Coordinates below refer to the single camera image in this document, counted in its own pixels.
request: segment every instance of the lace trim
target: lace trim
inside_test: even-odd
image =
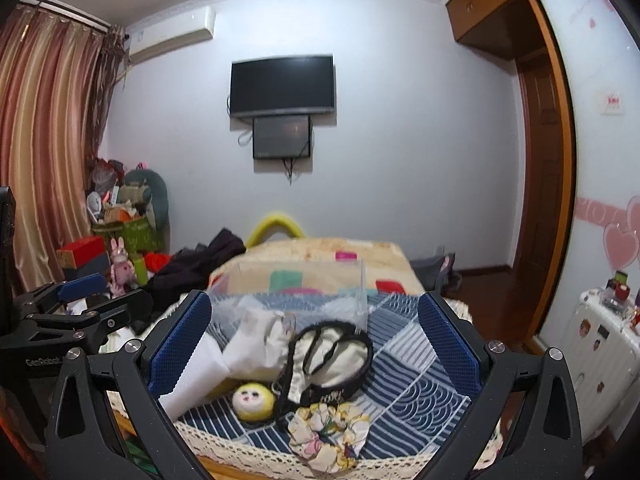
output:
[[[462,319],[472,321],[468,306],[462,301],[447,300],[449,306]],[[108,392],[111,407],[121,415],[127,416],[120,394]],[[261,474],[274,480],[320,480],[334,478],[332,475],[319,475],[300,459],[287,453],[260,449],[240,444],[193,428],[183,422],[176,422],[175,428],[191,450],[199,456],[205,456],[214,462],[235,467],[252,474]],[[494,435],[487,443],[476,468],[491,465],[502,446],[500,422]],[[359,460],[355,468],[340,475],[342,480],[412,480],[433,457],[435,452],[426,452],[415,456],[386,458],[383,460]]]

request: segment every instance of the door frame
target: door frame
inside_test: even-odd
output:
[[[543,286],[542,293],[538,300],[538,306],[536,307],[529,327],[527,329],[525,345],[536,351],[540,351],[540,345],[535,341],[534,336],[539,332],[542,322],[546,317],[553,296],[556,292],[556,286],[562,273],[562,264],[564,263],[564,257],[566,255],[566,248],[569,243],[569,234],[571,232],[572,220],[574,216],[574,202],[575,202],[575,127],[574,127],[574,114],[571,101],[571,94],[569,92],[566,73],[564,71],[564,65],[562,64],[562,57],[560,55],[558,44],[553,31],[547,21],[546,14],[540,5],[538,0],[528,0],[533,13],[538,21],[538,26],[542,32],[542,37],[545,40],[546,52],[548,53],[551,61],[552,75],[556,84],[556,91],[558,92],[560,122],[562,126],[562,189],[561,189],[561,202],[560,212],[558,219],[558,230],[556,232],[556,240],[554,242],[554,249],[549,263],[549,268],[546,274],[545,284]],[[533,52],[526,57],[534,57],[539,55],[539,52]],[[518,71],[518,78],[520,80],[520,89],[523,91],[524,83],[522,81],[522,75]],[[526,168],[530,168],[530,132],[529,132],[529,110],[527,107],[526,99],[523,102],[524,114],[525,114],[525,142],[526,142]],[[530,188],[529,182],[530,173],[525,170],[525,185],[524,193],[526,196],[527,191]],[[520,223],[520,233],[518,237],[518,247],[516,249],[516,258],[514,260],[514,268],[517,268],[519,259],[521,256],[520,243],[522,241],[523,226],[526,214],[526,201],[523,201],[522,206],[522,220]]]

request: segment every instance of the patterned bedspread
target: patterned bedspread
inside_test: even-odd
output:
[[[264,294],[268,308],[290,310],[291,296]],[[295,296],[298,310],[325,296]],[[362,390],[351,399],[372,421],[361,458],[415,456],[436,451],[460,421],[470,401],[456,393],[417,320],[418,296],[370,296],[369,336],[375,356]],[[224,344],[223,331],[213,330]],[[262,449],[291,453],[289,437],[275,424],[241,422],[231,395],[189,410],[180,420],[215,436]]]

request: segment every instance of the dark jacket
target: dark jacket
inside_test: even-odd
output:
[[[131,323],[133,331],[137,335],[144,332],[171,304],[180,300],[182,293],[207,288],[210,273],[245,252],[242,240],[225,228],[208,246],[199,244],[195,249],[184,248],[175,253],[169,263],[142,287],[151,294],[154,307],[148,319]]]

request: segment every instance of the small figurine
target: small figurine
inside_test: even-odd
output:
[[[260,422],[273,415],[276,397],[260,383],[247,383],[240,386],[231,400],[234,411],[240,420]]]
[[[126,294],[125,285],[136,283],[136,269],[131,260],[129,253],[124,248],[124,239],[111,239],[111,297],[117,298]]]

